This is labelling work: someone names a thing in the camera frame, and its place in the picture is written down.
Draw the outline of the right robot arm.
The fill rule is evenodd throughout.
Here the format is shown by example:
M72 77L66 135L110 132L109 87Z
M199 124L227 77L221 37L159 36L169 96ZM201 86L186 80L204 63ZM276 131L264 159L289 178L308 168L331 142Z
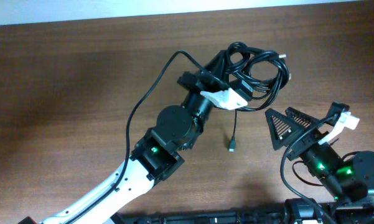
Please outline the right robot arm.
M265 116L274 150L285 148L279 168L281 181L330 223L335 223L332 215L339 206L373 201L374 152L355 151L341 157L330 143L345 128L354 130L357 127L360 120L351 114L349 105L333 102L322 119L292 107L284 113L268 109ZM330 211L325 211L287 182L285 163L295 159L300 159L334 198L335 205Z

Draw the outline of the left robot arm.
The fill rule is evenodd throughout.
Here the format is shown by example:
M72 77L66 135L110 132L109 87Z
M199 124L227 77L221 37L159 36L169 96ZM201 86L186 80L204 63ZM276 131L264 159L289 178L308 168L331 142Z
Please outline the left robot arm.
M126 150L124 162L102 183L42 224L105 223L129 202L170 177L183 163L179 151L192 149L203 133L213 108L237 110L252 99L253 89L239 74L250 56L231 60L231 50L220 51L196 72L184 72L178 84L188 91L179 105L165 107L156 125Z

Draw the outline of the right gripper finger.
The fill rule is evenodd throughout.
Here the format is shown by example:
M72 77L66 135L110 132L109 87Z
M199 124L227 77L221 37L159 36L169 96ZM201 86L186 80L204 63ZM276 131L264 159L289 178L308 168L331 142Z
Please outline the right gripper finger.
M274 109L265 111L271 142L275 151L283 146L289 146L297 139L299 125L290 117L277 112Z
M319 120L313 116L303 113L292 107L288 107L286 110L287 121L286 124L290 128L309 128L313 124L317 124Z

